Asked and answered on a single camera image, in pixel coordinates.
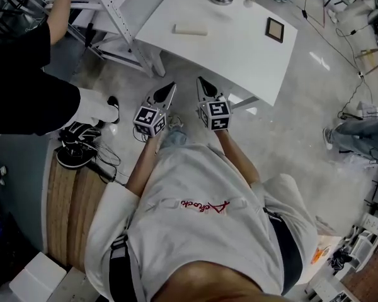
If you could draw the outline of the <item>person's right forearm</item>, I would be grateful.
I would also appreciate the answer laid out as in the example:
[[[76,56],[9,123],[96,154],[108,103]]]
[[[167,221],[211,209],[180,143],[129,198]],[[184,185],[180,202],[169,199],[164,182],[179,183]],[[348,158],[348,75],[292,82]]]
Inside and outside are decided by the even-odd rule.
[[[233,140],[228,130],[217,130],[215,134],[223,149],[224,155],[236,167],[246,182],[249,185],[259,182],[260,176],[256,167]]]

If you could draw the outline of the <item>white box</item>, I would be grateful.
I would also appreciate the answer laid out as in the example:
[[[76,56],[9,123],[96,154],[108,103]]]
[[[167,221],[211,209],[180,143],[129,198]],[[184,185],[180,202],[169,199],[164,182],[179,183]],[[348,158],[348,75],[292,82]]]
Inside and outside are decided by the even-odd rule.
[[[21,302],[47,302],[66,276],[66,270],[39,252],[9,283]]]

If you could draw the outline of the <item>white metal rack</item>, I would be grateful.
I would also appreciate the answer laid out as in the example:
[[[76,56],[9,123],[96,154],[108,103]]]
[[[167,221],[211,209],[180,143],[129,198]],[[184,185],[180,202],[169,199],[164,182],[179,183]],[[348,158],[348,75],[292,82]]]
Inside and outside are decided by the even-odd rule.
[[[165,75],[160,49],[138,40],[138,32],[162,0],[71,0],[67,32],[101,59],[149,76]]]

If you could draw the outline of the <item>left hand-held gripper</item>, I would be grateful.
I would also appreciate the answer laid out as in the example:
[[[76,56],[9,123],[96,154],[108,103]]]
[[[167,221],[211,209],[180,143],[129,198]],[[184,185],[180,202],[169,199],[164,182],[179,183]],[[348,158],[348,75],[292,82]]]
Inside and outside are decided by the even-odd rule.
[[[136,112],[133,124],[135,129],[148,137],[155,137],[166,126],[169,107],[176,92],[176,83],[151,89],[145,101]]]

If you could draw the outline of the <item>white table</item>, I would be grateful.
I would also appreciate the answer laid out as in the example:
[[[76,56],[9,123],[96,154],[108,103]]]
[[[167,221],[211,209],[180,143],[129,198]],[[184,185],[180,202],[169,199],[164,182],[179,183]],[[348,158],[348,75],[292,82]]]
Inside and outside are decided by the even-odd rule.
[[[163,0],[138,32],[142,43],[208,69],[273,106],[297,37],[291,24],[244,0],[220,6],[210,0]],[[267,18],[284,24],[283,43],[265,35]],[[177,35],[176,23],[200,23],[207,36]]]

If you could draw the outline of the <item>white compartment organizer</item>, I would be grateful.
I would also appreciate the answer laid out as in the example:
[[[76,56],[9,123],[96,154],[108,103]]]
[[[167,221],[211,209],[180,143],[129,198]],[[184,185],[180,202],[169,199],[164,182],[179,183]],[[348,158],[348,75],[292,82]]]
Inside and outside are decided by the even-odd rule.
[[[313,279],[305,292],[307,302],[361,302],[335,277]]]

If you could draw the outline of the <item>wooden stand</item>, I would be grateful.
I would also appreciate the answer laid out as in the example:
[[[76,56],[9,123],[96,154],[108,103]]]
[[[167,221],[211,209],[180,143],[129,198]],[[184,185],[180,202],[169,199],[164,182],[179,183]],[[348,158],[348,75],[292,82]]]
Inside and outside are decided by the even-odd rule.
[[[373,73],[378,70],[378,38],[377,38],[377,47],[370,48],[366,50],[361,50],[360,53],[355,57],[366,65],[367,71],[365,76]]]

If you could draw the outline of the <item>person's left forearm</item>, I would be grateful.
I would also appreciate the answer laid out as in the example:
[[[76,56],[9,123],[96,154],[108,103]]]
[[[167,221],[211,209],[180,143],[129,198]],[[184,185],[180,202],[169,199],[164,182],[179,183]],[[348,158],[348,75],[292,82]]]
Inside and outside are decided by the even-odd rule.
[[[147,140],[125,185],[126,189],[138,197],[142,196],[148,179],[155,167],[156,153],[160,137],[161,134],[158,134]]]

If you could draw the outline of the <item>cream rectangular block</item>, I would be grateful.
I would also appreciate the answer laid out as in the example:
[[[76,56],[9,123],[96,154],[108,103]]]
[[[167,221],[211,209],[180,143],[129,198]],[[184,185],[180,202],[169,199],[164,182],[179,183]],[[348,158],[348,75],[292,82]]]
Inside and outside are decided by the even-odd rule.
[[[173,26],[173,33],[177,35],[207,36],[208,29],[200,23],[176,23]]]

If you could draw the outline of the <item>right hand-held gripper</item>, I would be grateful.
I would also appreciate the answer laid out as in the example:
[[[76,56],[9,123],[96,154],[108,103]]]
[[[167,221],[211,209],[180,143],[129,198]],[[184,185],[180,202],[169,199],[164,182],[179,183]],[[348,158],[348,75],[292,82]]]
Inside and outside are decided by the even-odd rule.
[[[197,77],[198,117],[210,131],[227,130],[231,124],[231,106],[223,92],[203,77]]]

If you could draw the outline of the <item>person's white shirt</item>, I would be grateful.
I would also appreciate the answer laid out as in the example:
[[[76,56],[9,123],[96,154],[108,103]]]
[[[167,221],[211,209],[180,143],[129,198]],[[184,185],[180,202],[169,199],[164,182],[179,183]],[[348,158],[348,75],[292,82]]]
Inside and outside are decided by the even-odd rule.
[[[288,226],[302,263],[310,263],[318,233],[291,176],[248,184],[218,150],[200,144],[166,147],[157,154],[142,196],[107,185],[89,230],[85,272],[109,298],[112,245],[126,235],[145,301],[174,271],[195,261],[229,267],[264,292],[280,294],[284,263],[271,213]]]

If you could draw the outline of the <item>person's blue jeans leg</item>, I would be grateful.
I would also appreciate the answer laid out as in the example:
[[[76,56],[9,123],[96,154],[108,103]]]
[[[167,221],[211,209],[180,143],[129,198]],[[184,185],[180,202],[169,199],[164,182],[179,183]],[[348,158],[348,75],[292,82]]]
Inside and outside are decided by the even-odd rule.
[[[161,142],[160,149],[174,146],[182,146],[187,143],[187,135],[180,126],[170,128]]]

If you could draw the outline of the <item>dark picture frame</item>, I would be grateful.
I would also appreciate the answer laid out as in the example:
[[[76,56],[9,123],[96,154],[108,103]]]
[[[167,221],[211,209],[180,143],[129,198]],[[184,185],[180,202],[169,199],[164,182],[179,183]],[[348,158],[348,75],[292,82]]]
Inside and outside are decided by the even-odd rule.
[[[284,28],[285,28],[284,24],[280,23],[279,21],[271,17],[268,17],[267,23],[266,23],[265,35],[279,43],[283,43]]]

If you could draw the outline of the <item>small white shelf unit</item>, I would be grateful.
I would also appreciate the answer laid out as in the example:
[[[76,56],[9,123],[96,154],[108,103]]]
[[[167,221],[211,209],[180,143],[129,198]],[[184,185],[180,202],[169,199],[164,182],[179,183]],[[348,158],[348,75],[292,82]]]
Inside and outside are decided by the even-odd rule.
[[[352,258],[350,264],[355,269],[355,272],[361,271],[372,256],[372,249],[374,248],[374,244],[371,242],[372,239],[376,239],[376,235],[368,230],[364,230],[358,235],[349,253]]]

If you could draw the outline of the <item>wooden slatted bench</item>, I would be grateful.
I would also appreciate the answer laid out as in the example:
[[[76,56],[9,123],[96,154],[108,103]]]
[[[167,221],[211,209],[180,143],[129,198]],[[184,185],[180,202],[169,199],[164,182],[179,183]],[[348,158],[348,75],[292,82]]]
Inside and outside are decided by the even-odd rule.
[[[105,186],[91,169],[72,171],[52,156],[46,206],[47,250],[61,265],[85,271],[88,233]]]

